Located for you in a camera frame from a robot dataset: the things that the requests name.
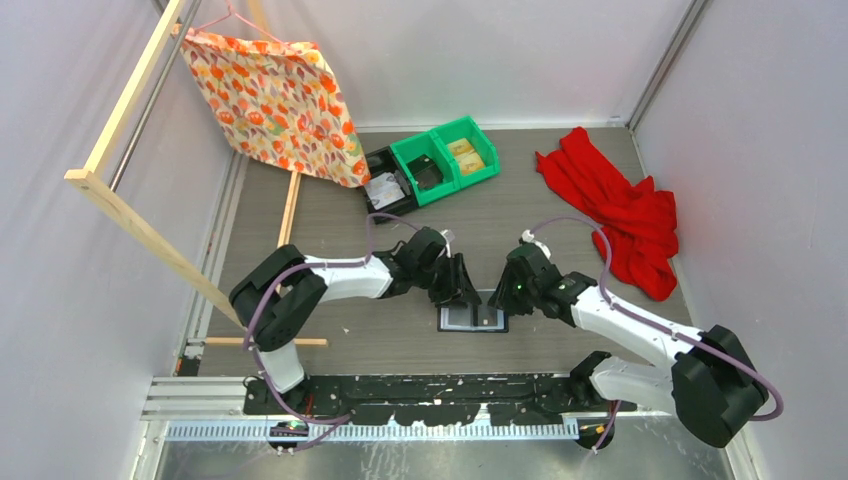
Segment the green bin with yellow packets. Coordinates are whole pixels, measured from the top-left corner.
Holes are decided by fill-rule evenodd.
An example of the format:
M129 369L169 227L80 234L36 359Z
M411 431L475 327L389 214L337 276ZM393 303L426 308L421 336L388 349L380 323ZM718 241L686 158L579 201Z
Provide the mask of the green bin with yellow packets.
M496 177L501 172L499 155L491 140L471 116L464 116L431 130L436 143L447 151L455 167L459 189Z

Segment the pink hanger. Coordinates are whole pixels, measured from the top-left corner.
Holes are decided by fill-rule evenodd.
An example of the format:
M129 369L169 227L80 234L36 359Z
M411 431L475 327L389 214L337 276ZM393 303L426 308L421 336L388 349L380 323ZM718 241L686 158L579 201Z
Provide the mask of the pink hanger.
M271 25L269 1L202 1L191 27L243 40L282 42Z

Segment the red cloth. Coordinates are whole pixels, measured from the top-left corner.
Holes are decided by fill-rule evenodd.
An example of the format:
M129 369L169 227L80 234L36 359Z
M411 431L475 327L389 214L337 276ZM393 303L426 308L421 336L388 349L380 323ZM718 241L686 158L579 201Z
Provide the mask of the red cloth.
M671 258L678 254L676 201L647 176L633 184L577 127L559 148L535 153L536 171L548 188L601 226L592 241L611 273L650 299L667 300L678 285Z

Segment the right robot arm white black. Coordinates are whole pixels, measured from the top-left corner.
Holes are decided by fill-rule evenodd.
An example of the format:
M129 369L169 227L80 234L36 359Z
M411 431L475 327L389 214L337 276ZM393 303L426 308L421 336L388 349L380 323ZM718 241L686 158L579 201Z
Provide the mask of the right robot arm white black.
M634 403L675 415L695 438L722 448L773 396L731 330L681 325L584 274L563 274L540 244L522 242L507 254L490 303L510 316L539 311L644 359L634 364L599 352L575 367L571 397L584 410L607 400Z

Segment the white cards in tray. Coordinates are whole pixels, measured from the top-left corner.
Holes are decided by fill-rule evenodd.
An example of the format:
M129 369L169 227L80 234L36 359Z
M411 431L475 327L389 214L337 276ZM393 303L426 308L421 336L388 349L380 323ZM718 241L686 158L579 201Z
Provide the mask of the white cards in tray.
M372 178L365 186L371 205L380 210L406 198L401 184L394 173L382 173Z

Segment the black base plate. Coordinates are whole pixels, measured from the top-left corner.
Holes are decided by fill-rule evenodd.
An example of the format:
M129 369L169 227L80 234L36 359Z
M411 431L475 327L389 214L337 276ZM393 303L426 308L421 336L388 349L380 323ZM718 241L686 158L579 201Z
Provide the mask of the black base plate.
M312 375L281 397L300 415L360 426L465 426L483 411L494 426L553 425L564 414L612 410L553 373Z

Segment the yellow packets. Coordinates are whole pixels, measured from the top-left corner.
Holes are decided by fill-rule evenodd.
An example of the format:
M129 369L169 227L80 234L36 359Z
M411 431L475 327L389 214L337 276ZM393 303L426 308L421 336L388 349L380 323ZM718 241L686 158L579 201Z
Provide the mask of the yellow packets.
M467 138L460 138L447 144L459 172L463 176L471 175L486 167L484 160Z

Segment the dark item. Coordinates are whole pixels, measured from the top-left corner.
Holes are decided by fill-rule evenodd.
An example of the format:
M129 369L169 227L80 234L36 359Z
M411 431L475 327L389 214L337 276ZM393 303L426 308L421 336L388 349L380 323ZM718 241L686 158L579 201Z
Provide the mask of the dark item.
M419 191L426 191L439 186L444 175L436 162L427 155L420 155L407 164L411 182Z

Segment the floral fabric bag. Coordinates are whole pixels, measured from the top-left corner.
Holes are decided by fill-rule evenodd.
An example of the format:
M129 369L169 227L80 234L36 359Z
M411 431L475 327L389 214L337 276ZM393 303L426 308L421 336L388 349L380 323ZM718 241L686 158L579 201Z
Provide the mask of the floral fabric bag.
M181 54L234 150L346 188L370 181L339 82L315 43L191 28Z

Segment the black leather card holder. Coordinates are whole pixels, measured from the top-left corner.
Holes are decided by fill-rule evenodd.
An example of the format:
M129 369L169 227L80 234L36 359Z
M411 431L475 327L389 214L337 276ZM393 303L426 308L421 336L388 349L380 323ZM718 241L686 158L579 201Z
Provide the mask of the black leather card holder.
M478 290L480 305L454 302L438 310L439 332L459 333L508 333L508 316L488 304L493 289Z

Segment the wooden rack frame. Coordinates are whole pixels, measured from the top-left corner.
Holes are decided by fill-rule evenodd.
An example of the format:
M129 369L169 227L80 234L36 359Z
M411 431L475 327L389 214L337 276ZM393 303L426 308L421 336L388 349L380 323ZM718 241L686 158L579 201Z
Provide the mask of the wooden rack frame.
M243 158L218 135L187 68L170 80L201 2L154 5L150 38L85 164L65 179L192 288L181 331L205 342L214 311L244 329L206 274L229 238Z

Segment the black tray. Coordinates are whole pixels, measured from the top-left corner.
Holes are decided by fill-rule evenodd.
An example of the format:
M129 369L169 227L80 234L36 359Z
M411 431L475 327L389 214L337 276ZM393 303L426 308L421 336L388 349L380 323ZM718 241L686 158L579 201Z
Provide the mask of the black tray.
M400 217L420 207L408 176L390 147L368 153L366 163L371 179L359 190L369 214Z

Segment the green bin with dark item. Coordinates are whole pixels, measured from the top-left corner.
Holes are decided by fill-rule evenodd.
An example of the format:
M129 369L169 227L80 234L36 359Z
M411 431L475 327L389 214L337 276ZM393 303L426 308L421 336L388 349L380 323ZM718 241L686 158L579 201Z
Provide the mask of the green bin with dark item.
M419 206L432 204L460 190L458 167L434 133L415 134L391 143L390 149L407 175Z

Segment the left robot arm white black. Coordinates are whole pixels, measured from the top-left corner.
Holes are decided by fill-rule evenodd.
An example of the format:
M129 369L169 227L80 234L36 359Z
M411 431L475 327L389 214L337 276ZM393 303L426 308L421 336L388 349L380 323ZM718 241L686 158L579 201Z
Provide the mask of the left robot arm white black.
M231 290L229 303L271 383L268 400L293 414L307 398L295 339L316 307L347 298L392 298L412 288L426 291L437 307L482 302L462 254L451 250L443 233L422 227L409 240L360 258L323 259L284 245Z

